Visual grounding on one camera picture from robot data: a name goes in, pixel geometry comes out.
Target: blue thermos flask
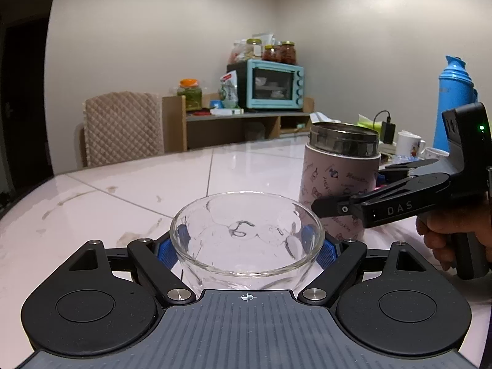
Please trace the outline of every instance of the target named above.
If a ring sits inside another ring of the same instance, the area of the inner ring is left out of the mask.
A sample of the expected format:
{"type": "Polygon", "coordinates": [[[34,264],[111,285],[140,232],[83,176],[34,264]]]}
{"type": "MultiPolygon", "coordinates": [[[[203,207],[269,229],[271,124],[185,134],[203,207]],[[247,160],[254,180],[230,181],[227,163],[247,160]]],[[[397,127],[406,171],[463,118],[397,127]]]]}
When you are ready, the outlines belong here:
{"type": "Polygon", "coordinates": [[[466,65],[460,58],[446,55],[448,66],[439,76],[439,104],[437,105],[437,118],[435,121],[434,148],[449,151],[448,139],[442,121],[442,112],[461,105],[475,103],[477,90],[473,88],[473,82],[466,65]]]}

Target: hello kitty print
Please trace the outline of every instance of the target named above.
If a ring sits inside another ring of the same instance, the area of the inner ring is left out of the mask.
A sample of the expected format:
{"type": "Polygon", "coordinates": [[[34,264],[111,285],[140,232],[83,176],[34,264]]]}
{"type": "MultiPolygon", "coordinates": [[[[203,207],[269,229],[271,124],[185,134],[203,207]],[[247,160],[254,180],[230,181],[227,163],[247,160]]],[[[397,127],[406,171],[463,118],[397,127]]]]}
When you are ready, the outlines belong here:
{"type": "MultiPolygon", "coordinates": [[[[380,156],[353,158],[334,155],[306,145],[299,202],[311,208],[323,196],[351,195],[376,187],[380,156]]],[[[349,216],[321,218],[325,231],[337,239],[361,239],[360,220],[349,216]]]]}

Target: jar with red food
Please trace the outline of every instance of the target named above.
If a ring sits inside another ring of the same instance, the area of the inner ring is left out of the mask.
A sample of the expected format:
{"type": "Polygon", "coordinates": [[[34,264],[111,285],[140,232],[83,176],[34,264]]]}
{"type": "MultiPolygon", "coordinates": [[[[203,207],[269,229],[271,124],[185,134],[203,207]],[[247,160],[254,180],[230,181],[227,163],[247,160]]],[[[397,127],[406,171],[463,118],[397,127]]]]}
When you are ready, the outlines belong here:
{"type": "Polygon", "coordinates": [[[282,46],[280,44],[275,44],[274,45],[274,57],[273,57],[273,61],[275,62],[282,62],[282,55],[280,53],[280,48],[282,46]]]}
{"type": "Polygon", "coordinates": [[[263,50],[263,55],[261,56],[261,59],[263,61],[274,61],[274,46],[271,44],[268,44],[265,46],[265,49],[263,50]]]}
{"type": "Polygon", "coordinates": [[[296,47],[294,42],[282,42],[280,47],[280,56],[282,63],[289,65],[296,65],[296,47]]]}

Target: doorway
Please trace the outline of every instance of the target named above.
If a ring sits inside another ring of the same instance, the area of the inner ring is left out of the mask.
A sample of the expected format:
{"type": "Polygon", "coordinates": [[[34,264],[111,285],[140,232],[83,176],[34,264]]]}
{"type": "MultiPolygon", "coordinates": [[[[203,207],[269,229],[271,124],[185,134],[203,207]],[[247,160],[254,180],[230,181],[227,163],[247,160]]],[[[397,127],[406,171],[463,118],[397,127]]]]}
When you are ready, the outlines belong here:
{"type": "Polygon", "coordinates": [[[44,115],[48,18],[6,29],[0,76],[3,138],[15,194],[53,176],[44,115]]]}

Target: hand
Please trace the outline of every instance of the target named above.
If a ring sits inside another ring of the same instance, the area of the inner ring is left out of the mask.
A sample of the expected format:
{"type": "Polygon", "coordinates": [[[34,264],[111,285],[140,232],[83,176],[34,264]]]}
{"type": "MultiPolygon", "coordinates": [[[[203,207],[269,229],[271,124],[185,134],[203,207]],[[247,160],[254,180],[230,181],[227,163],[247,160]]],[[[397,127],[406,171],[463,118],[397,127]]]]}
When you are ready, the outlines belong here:
{"type": "Polygon", "coordinates": [[[487,261],[492,262],[492,227],[486,200],[480,205],[430,212],[427,225],[417,218],[416,227],[445,271],[454,261],[454,250],[446,244],[446,235],[452,233],[475,232],[478,241],[486,247],[487,261]]]}

